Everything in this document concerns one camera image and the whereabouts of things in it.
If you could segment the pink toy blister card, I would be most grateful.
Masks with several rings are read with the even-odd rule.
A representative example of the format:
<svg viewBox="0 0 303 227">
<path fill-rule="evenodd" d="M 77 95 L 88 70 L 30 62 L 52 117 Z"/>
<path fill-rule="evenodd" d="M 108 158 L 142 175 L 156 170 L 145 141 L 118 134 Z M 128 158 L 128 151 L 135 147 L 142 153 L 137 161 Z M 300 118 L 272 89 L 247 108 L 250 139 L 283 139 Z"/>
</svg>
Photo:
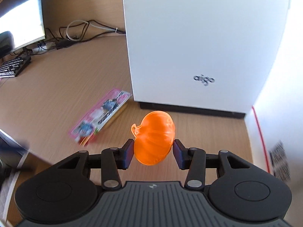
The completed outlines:
<svg viewBox="0 0 303 227">
<path fill-rule="evenodd" d="M 70 131 L 71 138 L 82 145 L 88 145 L 94 137 L 122 110 L 132 94 L 112 89 L 104 95 Z"/>
</svg>

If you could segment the orange pumpkin shell half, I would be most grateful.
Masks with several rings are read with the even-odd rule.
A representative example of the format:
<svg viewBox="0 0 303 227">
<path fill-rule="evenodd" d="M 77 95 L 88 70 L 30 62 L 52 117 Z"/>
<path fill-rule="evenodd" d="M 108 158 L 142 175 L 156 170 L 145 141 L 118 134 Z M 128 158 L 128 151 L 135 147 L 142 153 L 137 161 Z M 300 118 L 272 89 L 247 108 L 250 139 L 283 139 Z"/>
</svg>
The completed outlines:
<svg viewBox="0 0 303 227">
<path fill-rule="evenodd" d="M 169 154 L 175 139 L 176 128 L 167 112 L 152 111 L 141 121 L 133 124 L 134 154 L 143 165 L 154 166 Z"/>
</svg>

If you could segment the white QR code placard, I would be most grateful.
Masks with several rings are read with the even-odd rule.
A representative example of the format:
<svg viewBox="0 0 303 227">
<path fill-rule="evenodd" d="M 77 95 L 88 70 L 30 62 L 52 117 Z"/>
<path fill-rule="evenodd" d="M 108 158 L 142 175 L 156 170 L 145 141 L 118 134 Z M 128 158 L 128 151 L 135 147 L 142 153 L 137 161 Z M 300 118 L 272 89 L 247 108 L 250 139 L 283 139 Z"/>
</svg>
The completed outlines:
<svg viewBox="0 0 303 227">
<path fill-rule="evenodd" d="M 290 188 L 292 202 L 285 220 L 302 226 L 302 120 L 288 115 L 258 115 L 253 107 L 245 117 L 254 165 Z"/>
</svg>

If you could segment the black keyboard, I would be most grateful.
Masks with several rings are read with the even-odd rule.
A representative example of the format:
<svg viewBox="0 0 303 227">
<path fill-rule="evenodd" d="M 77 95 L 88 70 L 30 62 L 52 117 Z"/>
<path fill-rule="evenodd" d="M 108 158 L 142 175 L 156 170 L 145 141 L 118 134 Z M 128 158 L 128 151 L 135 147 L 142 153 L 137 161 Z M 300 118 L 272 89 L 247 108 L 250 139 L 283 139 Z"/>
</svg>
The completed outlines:
<svg viewBox="0 0 303 227">
<path fill-rule="evenodd" d="M 25 58 L 18 57 L 6 61 L 0 67 L 0 77 L 17 77 L 30 63 L 31 56 L 26 56 Z"/>
</svg>

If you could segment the white aigo computer case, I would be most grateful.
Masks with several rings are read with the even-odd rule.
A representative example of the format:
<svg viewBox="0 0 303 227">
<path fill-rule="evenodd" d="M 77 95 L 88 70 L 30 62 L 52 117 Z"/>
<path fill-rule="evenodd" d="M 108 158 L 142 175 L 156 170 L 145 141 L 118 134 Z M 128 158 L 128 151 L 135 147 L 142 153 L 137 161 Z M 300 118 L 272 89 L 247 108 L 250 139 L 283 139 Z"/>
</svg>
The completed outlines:
<svg viewBox="0 0 303 227">
<path fill-rule="evenodd" d="M 275 61 L 290 0 L 123 0 L 134 101 L 242 119 Z"/>
</svg>

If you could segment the curved computer monitor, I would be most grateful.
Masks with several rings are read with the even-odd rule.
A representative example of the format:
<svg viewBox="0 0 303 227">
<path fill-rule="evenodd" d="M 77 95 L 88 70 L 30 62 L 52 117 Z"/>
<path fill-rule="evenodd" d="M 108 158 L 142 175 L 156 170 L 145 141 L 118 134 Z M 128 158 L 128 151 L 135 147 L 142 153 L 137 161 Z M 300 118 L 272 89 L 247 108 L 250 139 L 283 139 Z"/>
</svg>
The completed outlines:
<svg viewBox="0 0 303 227">
<path fill-rule="evenodd" d="M 1 2 L 1 58 L 45 38 L 42 0 Z"/>
</svg>

